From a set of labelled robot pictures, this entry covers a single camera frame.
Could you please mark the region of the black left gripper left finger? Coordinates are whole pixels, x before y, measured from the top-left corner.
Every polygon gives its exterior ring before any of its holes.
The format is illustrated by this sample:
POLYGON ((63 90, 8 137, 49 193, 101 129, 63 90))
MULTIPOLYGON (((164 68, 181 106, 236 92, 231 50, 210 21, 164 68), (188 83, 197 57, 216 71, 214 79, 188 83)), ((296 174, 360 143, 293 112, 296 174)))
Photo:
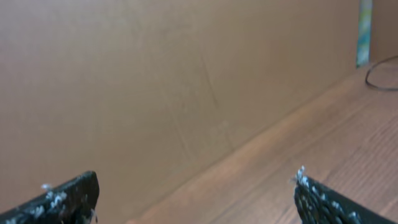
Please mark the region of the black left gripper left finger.
POLYGON ((1 224, 90 224, 100 194, 96 172, 87 171, 1 214, 1 224))

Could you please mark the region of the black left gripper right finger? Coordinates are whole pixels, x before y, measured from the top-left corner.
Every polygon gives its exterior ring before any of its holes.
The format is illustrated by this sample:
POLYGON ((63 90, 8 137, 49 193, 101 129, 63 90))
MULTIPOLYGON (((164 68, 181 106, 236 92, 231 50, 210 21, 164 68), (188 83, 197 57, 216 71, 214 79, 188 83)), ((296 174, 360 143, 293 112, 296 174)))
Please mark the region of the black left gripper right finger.
POLYGON ((396 224, 305 174, 294 177, 294 202, 302 224, 396 224))

